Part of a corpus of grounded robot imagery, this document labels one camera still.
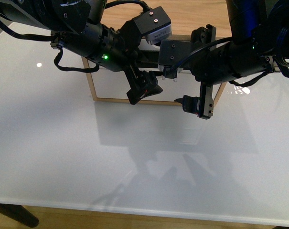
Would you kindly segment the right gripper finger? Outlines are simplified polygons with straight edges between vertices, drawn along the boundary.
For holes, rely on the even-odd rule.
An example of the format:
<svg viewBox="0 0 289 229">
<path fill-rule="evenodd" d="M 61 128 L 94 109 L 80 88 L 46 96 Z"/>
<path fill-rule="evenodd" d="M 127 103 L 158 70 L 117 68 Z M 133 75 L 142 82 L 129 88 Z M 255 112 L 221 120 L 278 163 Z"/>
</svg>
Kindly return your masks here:
<svg viewBox="0 0 289 229">
<path fill-rule="evenodd" d="M 126 73 L 126 77 L 130 85 L 127 97 L 131 105 L 137 104 L 143 98 L 163 92 L 163 89 L 158 86 L 158 80 L 153 71 L 142 71 L 138 76 Z"/>
<path fill-rule="evenodd" d="M 182 105 L 184 112 L 198 115 L 200 110 L 200 97 L 191 97 L 184 95 L 182 98 L 177 98 L 174 100 Z"/>
</svg>

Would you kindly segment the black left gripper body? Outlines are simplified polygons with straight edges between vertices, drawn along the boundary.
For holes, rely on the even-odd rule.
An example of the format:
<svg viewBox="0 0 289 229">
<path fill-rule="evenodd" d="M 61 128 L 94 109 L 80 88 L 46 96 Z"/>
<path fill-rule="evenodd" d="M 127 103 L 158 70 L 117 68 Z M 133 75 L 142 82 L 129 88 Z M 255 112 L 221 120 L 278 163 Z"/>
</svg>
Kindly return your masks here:
<svg viewBox="0 0 289 229">
<path fill-rule="evenodd" d="M 127 21 L 120 29 L 119 35 L 125 43 L 124 54 L 127 56 L 128 63 L 123 67 L 126 73 L 133 73 L 136 76 L 142 72 L 137 66 L 137 58 L 139 56 L 138 46 L 140 45 L 142 36 L 136 26 L 134 20 Z"/>
</svg>

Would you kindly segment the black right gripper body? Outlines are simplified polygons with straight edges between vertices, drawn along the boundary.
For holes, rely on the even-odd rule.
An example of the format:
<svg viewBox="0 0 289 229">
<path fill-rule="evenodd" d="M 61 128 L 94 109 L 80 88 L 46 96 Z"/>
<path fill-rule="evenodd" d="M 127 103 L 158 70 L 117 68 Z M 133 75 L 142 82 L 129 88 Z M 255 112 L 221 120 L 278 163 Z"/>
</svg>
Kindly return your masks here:
<svg viewBox="0 0 289 229">
<path fill-rule="evenodd" d="M 164 66 L 169 66 L 171 70 L 189 70 L 192 75 L 198 78 L 198 73 L 204 67 L 204 58 L 214 50 L 216 45 L 203 49 L 206 44 L 214 42 L 216 38 L 216 27 L 208 24 L 193 30 L 191 37 L 186 40 L 171 36 L 161 42 L 158 68 L 163 70 Z M 213 86 L 205 80 L 200 79 L 200 110 L 197 115 L 202 119 L 210 119 L 214 113 L 214 100 L 212 97 Z"/>
</svg>

